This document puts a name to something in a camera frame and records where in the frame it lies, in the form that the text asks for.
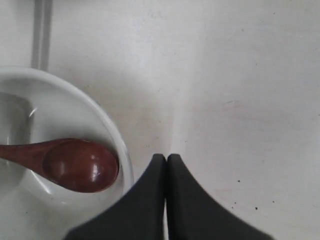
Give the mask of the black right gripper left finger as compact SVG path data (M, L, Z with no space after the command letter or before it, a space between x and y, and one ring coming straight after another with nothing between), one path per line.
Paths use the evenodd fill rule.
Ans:
M154 154L132 188L112 207L73 228L67 240L162 240L166 159Z

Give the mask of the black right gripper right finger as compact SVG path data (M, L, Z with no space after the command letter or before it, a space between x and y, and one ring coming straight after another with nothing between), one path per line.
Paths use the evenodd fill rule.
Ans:
M171 240L270 240L215 201L196 181L179 154L166 163L166 214Z

